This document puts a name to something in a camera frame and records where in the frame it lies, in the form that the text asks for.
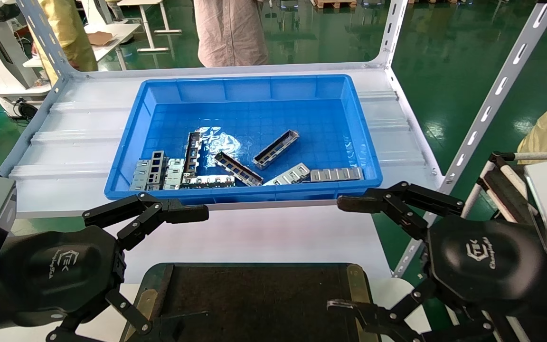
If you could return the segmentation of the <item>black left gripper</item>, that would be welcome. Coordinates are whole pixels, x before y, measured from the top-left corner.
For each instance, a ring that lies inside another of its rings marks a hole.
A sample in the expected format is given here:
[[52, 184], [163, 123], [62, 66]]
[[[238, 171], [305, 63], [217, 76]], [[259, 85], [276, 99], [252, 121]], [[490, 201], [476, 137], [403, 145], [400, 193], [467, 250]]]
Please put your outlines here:
[[148, 320], [119, 292], [124, 251], [99, 227], [10, 237], [0, 251], [0, 329], [61, 325], [47, 342], [97, 342], [76, 334], [109, 305], [135, 329], [129, 342], [178, 342], [189, 320], [206, 310]]

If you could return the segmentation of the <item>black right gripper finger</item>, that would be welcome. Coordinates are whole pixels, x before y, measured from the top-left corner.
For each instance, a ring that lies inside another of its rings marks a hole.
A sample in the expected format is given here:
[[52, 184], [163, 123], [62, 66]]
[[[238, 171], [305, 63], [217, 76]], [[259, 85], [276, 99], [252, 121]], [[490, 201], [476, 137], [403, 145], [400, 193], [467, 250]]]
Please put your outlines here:
[[437, 283], [432, 279], [426, 279], [391, 309], [342, 299], [329, 300], [326, 309], [356, 318], [366, 333], [388, 336], [394, 342], [471, 342], [493, 335], [493, 323], [486, 320], [483, 315], [443, 330], [424, 333], [413, 330], [406, 323], [406, 318], [423, 302], [434, 297], [437, 290]]

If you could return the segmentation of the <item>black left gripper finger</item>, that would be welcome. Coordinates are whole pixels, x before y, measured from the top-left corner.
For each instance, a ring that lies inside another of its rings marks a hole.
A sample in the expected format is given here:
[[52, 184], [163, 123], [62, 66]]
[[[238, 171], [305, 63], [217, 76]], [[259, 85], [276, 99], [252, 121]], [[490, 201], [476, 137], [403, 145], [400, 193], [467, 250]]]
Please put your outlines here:
[[105, 228], [130, 219], [131, 222], [117, 232], [117, 242], [121, 249], [128, 251], [163, 223], [193, 223], [208, 218], [209, 210], [205, 205], [185, 206], [179, 199], [159, 199], [146, 192], [83, 212], [87, 227]]

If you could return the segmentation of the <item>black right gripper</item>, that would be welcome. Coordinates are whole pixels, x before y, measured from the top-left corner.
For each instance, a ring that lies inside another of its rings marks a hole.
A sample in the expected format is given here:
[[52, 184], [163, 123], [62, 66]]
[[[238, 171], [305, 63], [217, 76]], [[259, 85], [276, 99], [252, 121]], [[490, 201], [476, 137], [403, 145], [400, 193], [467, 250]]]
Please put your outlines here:
[[428, 223], [413, 208], [444, 217], [428, 230], [428, 277], [445, 304], [484, 315], [498, 342], [547, 342], [547, 251], [535, 227], [463, 219], [464, 201], [406, 181], [340, 196], [337, 208], [384, 213], [415, 240]]

